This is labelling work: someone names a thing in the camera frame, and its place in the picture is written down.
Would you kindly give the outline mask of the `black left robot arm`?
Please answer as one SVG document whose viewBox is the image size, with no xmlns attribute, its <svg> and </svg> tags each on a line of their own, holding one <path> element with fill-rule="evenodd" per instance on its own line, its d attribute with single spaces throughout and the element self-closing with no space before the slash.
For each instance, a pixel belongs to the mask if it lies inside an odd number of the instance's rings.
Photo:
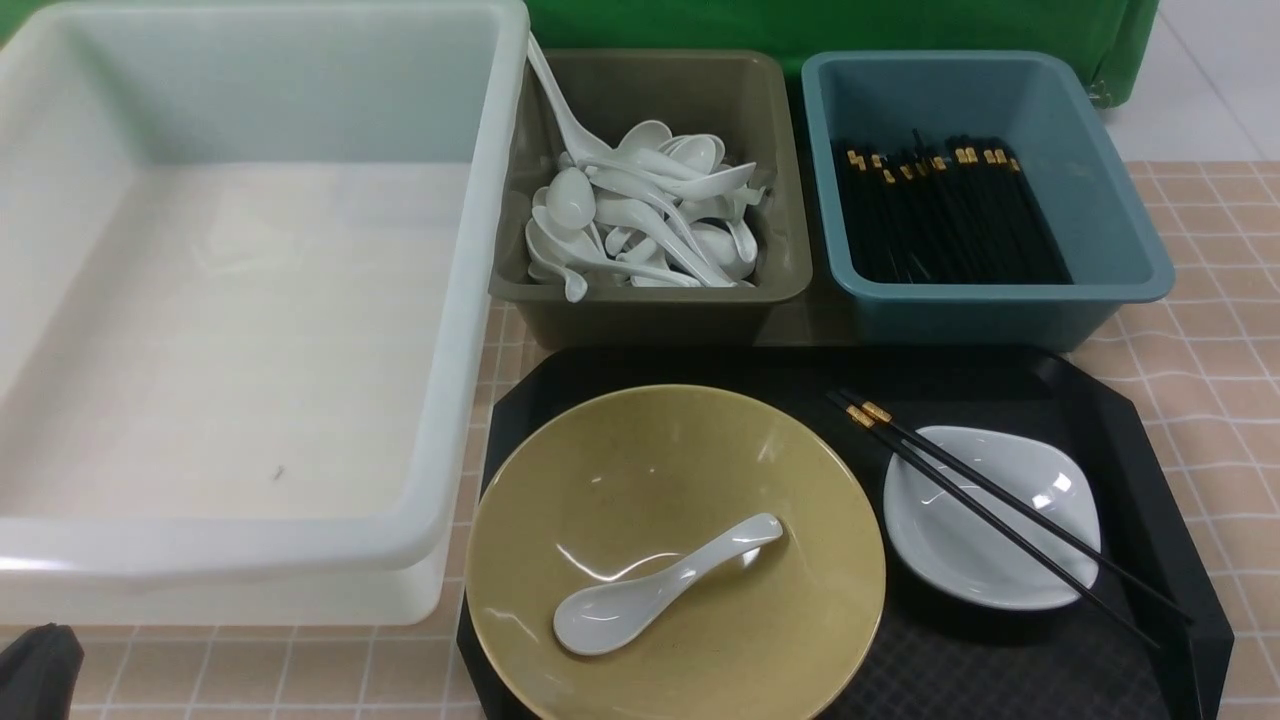
<svg viewBox="0 0 1280 720">
<path fill-rule="evenodd" d="M 68 719 L 84 651 L 70 626 L 33 626 L 1 653 L 3 719 Z"/>
</svg>

